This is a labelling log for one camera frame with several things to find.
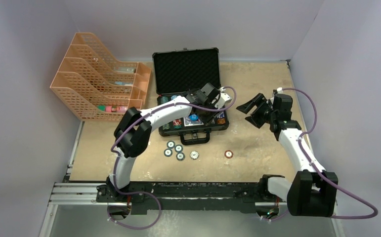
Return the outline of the blue playing card deck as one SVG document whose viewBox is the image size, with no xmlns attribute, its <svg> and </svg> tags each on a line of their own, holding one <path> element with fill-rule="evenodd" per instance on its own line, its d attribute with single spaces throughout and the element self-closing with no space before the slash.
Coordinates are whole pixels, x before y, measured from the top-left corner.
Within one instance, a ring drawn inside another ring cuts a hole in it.
<svg viewBox="0 0 381 237">
<path fill-rule="evenodd" d="M 190 127 L 190 126 L 198 126 L 198 125 L 203 125 L 204 123 L 200 121 L 200 119 L 197 120 L 191 120 L 190 117 L 185 117 L 184 118 L 184 126 L 185 127 Z"/>
</svg>

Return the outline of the white one poker chip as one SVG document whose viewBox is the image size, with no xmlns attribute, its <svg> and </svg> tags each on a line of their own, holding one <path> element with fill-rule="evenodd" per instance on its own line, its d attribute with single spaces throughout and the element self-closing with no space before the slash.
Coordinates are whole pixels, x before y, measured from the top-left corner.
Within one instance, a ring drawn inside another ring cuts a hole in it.
<svg viewBox="0 0 381 237">
<path fill-rule="evenodd" d="M 200 156 L 200 154 L 199 154 L 198 151 L 192 151 L 192 152 L 190 153 L 190 158 L 191 158 L 192 160 L 196 160 L 196 159 L 198 159 L 199 156 Z"/>
</svg>

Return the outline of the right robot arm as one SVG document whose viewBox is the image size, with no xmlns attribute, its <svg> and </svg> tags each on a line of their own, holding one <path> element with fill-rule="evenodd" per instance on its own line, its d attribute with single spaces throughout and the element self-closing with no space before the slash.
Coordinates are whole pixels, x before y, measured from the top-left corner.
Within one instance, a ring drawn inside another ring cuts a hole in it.
<svg viewBox="0 0 381 237">
<path fill-rule="evenodd" d="M 293 99 L 276 93 L 271 99 L 259 93 L 252 100 L 237 107 L 257 128 L 268 124 L 270 131 L 287 153 L 296 171 L 292 182 L 283 176 L 264 175 L 258 194 L 262 200 L 279 197 L 286 201 L 293 216 L 331 217 L 334 212 L 338 183 L 334 172 L 327 172 L 308 148 L 300 124 L 292 119 Z"/>
</svg>

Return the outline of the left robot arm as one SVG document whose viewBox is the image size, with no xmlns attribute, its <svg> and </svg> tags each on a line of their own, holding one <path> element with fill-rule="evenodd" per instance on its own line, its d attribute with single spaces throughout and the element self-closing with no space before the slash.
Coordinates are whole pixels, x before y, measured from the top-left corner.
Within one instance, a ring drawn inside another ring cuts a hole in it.
<svg viewBox="0 0 381 237">
<path fill-rule="evenodd" d="M 111 185 L 109 196 L 116 202 L 127 198 L 127 185 L 134 162 L 147 149 L 152 132 L 175 119 L 190 115 L 196 115 L 204 125 L 209 124 L 232 101 L 225 90 L 225 87 L 215 88 L 207 83 L 201 89 L 185 91 L 153 108 L 129 108 L 114 131 L 115 142 L 111 152 L 116 154 L 116 159 L 108 176 Z"/>
</svg>

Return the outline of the blue round dealer button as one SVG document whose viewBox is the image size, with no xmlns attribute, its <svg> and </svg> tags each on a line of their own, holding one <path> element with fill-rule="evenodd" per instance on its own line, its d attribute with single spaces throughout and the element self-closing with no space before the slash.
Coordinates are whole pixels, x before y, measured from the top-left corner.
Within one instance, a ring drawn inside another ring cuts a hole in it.
<svg viewBox="0 0 381 237">
<path fill-rule="evenodd" d="M 196 114 L 192 114 L 192 115 L 189 116 L 189 119 L 191 121 L 197 121 L 199 119 L 199 117 Z"/>
</svg>

